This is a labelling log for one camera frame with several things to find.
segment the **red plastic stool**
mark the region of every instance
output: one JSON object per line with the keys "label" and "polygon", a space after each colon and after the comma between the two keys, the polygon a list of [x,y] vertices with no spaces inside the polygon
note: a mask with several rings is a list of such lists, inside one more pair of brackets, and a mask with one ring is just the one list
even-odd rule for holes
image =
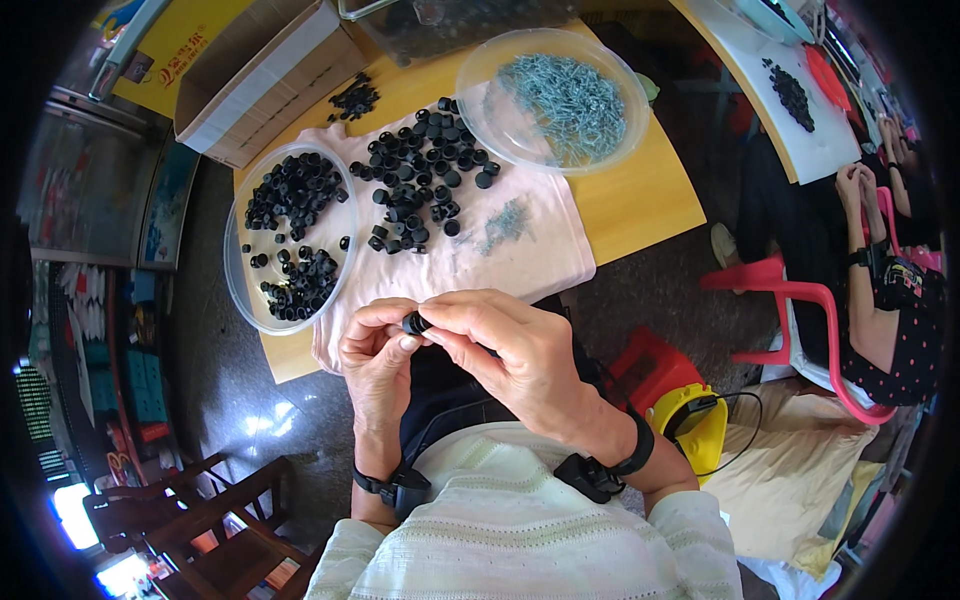
{"label": "red plastic stool", "polygon": [[630,334],[630,345],[613,362],[610,375],[614,382],[607,383],[607,392],[614,406],[625,410],[626,395],[641,415],[667,392],[705,383],[690,359],[643,326]]}

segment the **dark tiled floor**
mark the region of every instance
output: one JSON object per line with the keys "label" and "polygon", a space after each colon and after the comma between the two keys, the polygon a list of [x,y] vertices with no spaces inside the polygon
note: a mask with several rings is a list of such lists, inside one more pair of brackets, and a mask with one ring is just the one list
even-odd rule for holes
{"label": "dark tiled floor", "polygon": [[[690,135],[714,100],[658,102],[708,219],[729,221],[738,193],[737,144],[721,140],[707,167],[703,144]],[[690,112],[671,110],[680,104]],[[224,475],[234,481],[276,456],[292,457],[291,520],[282,532],[314,546],[348,514],[349,398],[340,377],[320,372],[274,384],[259,337],[234,309],[224,281],[221,245],[231,190],[230,170],[205,160],[187,210],[174,289],[174,416],[184,449],[195,457],[226,452]],[[767,344],[776,311],[763,296],[701,292],[697,277],[715,268],[708,226],[605,265],[578,289],[578,334],[609,364],[630,331],[646,324],[686,353],[717,390],[739,389],[752,370],[732,365],[729,353]]]}

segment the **woman's left hand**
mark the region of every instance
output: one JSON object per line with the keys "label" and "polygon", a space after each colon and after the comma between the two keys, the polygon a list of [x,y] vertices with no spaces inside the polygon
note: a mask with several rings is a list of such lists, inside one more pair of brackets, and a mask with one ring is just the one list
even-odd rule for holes
{"label": "woman's left hand", "polygon": [[399,427],[410,404],[410,357],[421,339],[406,335],[403,317],[417,309],[406,298],[374,300],[350,319],[340,339],[340,360],[353,401],[354,427]]}

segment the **black pants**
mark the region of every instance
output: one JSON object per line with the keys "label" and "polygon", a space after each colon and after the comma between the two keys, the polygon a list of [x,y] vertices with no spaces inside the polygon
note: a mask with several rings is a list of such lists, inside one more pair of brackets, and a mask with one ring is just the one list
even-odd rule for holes
{"label": "black pants", "polygon": [[[835,179],[791,184],[770,138],[754,136],[743,161],[736,248],[743,262],[756,262],[766,258],[767,243],[775,239],[791,281],[823,283],[832,292],[845,339],[847,216],[833,187]],[[804,301],[794,302],[794,313],[807,358],[826,366],[827,314],[818,304]]]}
{"label": "black pants", "polygon": [[[549,296],[534,306],[564,315],[557,296]],[[580,380],[596,386],[603,396],[600,371],[576,337],[573,360]],[[473,375],[454,365],[446,350],[437,345],[414,352],[410,379],[410,407],[400,420],[400,447],[408,465],[449,433],[480,423],[516,420],[506,406],[490,396]]]}

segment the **white knit sweater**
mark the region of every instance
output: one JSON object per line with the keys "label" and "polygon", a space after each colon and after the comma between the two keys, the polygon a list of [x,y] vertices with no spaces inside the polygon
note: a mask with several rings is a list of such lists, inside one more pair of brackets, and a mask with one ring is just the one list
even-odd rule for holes
{"label": "white knit sweater", "polygon": [[671,494],[643,520],[555,478],[571,451],[516,422],[450,434],[417,460],[432,501],[388,536],[338,522],[304,597],[743,597],[713,496]]}

